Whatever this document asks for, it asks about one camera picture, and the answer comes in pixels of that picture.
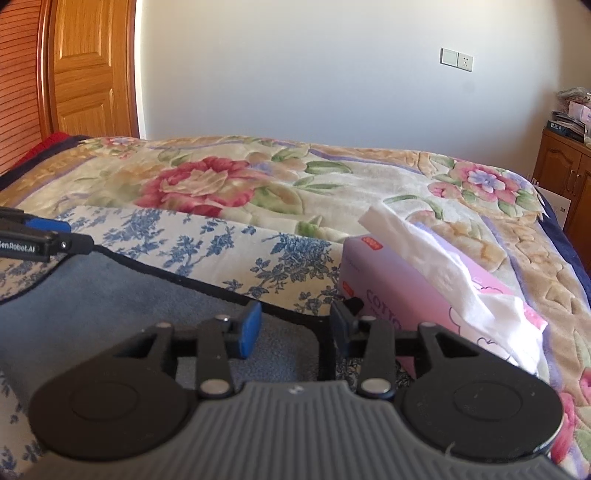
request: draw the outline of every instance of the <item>ribbed gray surface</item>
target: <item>ribbed gray surface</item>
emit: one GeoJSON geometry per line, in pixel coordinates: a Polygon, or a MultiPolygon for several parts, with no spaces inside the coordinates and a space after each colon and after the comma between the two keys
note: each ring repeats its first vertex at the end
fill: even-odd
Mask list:
{"type": "Polygon", "coordinates": [[[567,480],[544,457],[478,465],[418,441],[392,405],[345,382],[249,383],[204,403],[166,445],[131,460],[83,463],[47,455],[26,480],[567,480]]]}

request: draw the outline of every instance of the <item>metal screw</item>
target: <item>metal screw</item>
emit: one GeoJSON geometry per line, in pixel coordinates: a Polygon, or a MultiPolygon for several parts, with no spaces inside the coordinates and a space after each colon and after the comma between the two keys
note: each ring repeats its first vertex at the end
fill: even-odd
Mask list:
{"type": "Polygon", "coordinates": [[[199,388],[209,395],[222,395],[230,390],[230,384],[221,378],[210,378],[203,382],[199,388]]]}
{"type": "Polygon", "coordinates": [[[380,395],[382,393],[388,393],[392,385],[384,378],[368,378],[361,383],[361,388],[367,393],[380,395]]]}
{"type": "Polygon", "coordinates": [[[300,393],[302,393],[304,391],[304,387],[302,387],[301,385],[295,385],[291,388],[288,388],[287,391],[289,393],[291,393],[292,395],[299,395],[300,393]]]}

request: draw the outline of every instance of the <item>blue gripper pad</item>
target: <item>blue gripper pad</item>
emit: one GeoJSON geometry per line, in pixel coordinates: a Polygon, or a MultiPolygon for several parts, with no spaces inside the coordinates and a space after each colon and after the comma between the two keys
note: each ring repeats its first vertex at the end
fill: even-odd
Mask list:
{"type": "Polygon", "coordinates": [[[59,220],[51,220],[49,218],[35,217],[28,220],[25,226],[49,232],[72,232],[72,227],[68,222],[60,222],[59,220]]]}
{"type": "Polygon", "coordinates": [[[238,337],[238,358],[246,359],[252,353],[256,338],[261,330],[262,307],[257,301],[250,301],[240,318],[238,337]]]}

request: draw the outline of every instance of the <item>tissue box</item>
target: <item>tissue box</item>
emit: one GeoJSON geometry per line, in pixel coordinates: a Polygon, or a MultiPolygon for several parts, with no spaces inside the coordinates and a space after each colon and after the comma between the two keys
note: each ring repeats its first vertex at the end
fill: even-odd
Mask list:
{"type": "MultiPolygon", "coordinates": [[[[478,290],[483,293],[514,295],[507,286],[453,245],[426,227],[419,227],[429,232],[446,251],[459,255],[478,290]]],[[[339,289],[346,298],[359,297],[363,300],[362,315],[387,319],[397,329],[403,330],[416,330],[421,322],[438,323],[515,364],[503,348],[465,323],[447,300],[414,267],[372,235],[345,240],[339,289]]],[[[524,313],[534,326],[540,330],[545,328],[546,322],[525,302],[524,313]]],[[[412,359],[399,360],[414,376],[412,359]]]]}

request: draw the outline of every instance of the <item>bed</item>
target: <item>bed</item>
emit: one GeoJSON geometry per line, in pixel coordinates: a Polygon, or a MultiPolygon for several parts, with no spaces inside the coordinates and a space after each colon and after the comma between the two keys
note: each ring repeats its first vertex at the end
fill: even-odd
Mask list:
{"type": "MultiPolygon", "coordinates": [[[[591,282],[519,175],[426,152],[231,136],[69,138],[0,177],[2,206],[67,219],[139,262],[313,315],[338,296],[341,243],[364,232],[357,219],[376,202],[431,228],[548,321],[540,375],[565,410],[552,457],[587,477],[591,282]]],[[[0,299],[55,263],[0,260],[0,299]]],[[[345,369],[354,377],[355,365],[345,369]]],[[[0,466],[16,475],[41,449],[0,382],[0,466]]]]}

